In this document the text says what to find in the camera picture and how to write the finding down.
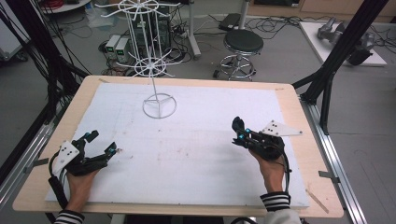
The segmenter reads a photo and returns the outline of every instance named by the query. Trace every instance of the white plastic mount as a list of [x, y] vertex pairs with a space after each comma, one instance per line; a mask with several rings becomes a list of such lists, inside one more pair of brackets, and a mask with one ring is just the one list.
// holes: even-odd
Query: white plastic mount
[[272, 120], [265, 126], [262, 133], [266, 133], [272, 136], [290, 136], [290, 135], [301, 135], [303, 131], [291, 128], [283, 123]]
[[78, 149], [76, 149], [69, 141], [64, 141], [59, 149], [58, 160], [56, 160], [52, 173], [57, 175], [78, 154]]

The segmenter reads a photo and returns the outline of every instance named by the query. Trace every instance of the sleeve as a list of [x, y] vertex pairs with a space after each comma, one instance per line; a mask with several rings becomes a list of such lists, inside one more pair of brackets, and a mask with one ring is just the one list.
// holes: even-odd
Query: sleeve
[[56, 217], [54, 224], [82, 224], [84, 216], [70, 210], [62, 210]]
[[264, 224], [301, 224], [298, 213], [290, 209], [287, 192], [272, 192], [260, 197], [268, 211]]

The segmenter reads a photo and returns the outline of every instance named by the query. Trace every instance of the black and white striped cuff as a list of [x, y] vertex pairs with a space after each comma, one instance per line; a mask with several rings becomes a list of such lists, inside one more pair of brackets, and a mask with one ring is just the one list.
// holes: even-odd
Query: black and white striped cuff
[[80, 213], [62, 210], [59, 215], [56, 217], [56, 223], [70, 223], [70, 224], [80, 224], [84, 221], [84, 216]]
[[268, 212], [290, 208], [290, 195], [287, 192], [272, 192], [260, 196]]

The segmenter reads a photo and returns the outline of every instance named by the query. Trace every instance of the stool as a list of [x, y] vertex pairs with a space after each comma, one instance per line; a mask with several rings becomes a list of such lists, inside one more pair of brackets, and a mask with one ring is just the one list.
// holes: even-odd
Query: stool
[[248, 77], [256, 74], [253, 63], [245, 56], [259, 54], [262, 51], [264, 42], [259, 35], [248, 30], [232, 30], [224, 37], [226, 49], [235, 53], [221, 60], [219, 70], [216, 70], [213, 77], [218, 78], [219, 72], [228, 75], [228, 80], [232, 77]]

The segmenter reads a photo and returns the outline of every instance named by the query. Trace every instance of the human arm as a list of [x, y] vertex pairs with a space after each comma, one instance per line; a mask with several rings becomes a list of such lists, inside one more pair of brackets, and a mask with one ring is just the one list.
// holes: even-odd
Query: human arm
[[260, 197], [268, 211], [264, 223], [300, 224], [297, 212], [290, 209], [290, 196], [282, 188], [283, 175], [285, 174], [283, 157], [281, 156], [275, 161], [266, 161], [251, 150], [250, 153], [260, 165], [264, 186], [267, 189], [267, 193]]
[[66, 208], [56, 217], [55, 224], [81, 224], [84, 216], [81, 214], [86, 202], [90, 198], [93, 179], [99, 170], [82, 176], [67, 174], [70, 188], [70, 200]]

